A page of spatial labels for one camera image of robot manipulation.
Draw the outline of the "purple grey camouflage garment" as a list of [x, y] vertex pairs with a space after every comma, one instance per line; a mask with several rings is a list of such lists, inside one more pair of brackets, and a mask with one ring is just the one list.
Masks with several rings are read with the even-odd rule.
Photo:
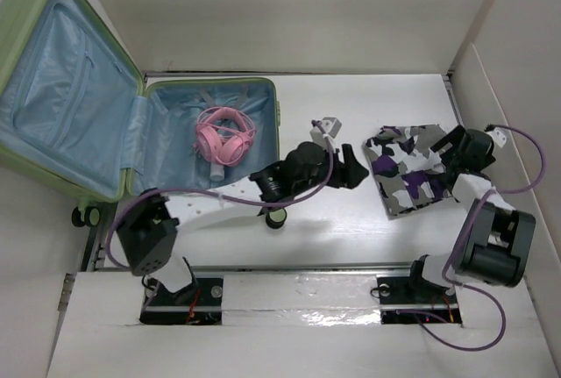
[[391, 218], [451, 197], [444, 164], [430, 147], [446, 135], [440, 125], [383, 126], [364, 152]]

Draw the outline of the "green suitcase with blue lining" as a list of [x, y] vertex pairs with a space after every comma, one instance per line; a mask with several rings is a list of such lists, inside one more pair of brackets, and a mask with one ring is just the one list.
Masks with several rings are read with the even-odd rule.
[[2, 0], [1, 158], [75, 198], [72, 222], [147, 189], [210, 189], [197, 121], [227, 106], [255, 125], [225, 183], [277, 161], [280, 107], [262, 77], [147, 84], [88, 0]]

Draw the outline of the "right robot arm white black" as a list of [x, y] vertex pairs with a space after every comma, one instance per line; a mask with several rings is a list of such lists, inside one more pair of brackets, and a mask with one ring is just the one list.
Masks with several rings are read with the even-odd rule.
[[424, 302], [468, 282], [513, 288], [521, 281], [536, 228], [535, 217], [503, 198], [483, 170], [494, 149], [507, 144], [498, 125], [478, 131], [458, 126], [431, 147], [444, 164], [444, 184], [466, 210], [451, 252], [415, 260], [405, 280], [409, 298]]

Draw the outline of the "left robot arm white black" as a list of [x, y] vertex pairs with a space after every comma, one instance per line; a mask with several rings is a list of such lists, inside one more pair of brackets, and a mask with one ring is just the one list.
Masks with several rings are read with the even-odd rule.
[[132, 275], [154, 277], [172, 302], [183, 305], [195, 296], [195, 283], [173, 275], [190, 270], [186, 261], [173, 265], [179, 237], [233, 218], [269, 217], [324, 187], [355, 189], [368, 175], [351, 145], [337, 150], [306, 141], [285, 159], [223, 187], [146, 191], [122, 211], [108, 236], [118, 238]]

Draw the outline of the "small white bottle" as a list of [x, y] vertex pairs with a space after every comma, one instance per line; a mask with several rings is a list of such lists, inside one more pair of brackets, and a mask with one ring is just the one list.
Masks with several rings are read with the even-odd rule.
[[212, 182], [221, 182], [225, 177], [225, 166], [220, 163], [211, 163], [209, 178]]

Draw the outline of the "pink headphones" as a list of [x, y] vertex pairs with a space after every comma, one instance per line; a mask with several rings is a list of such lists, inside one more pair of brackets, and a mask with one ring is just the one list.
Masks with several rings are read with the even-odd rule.
[[244, 112], [227, 106], [211, 107], [196, 120], [194, 149], [210, 163], [234, 167], [250, 150], [256, 131]]

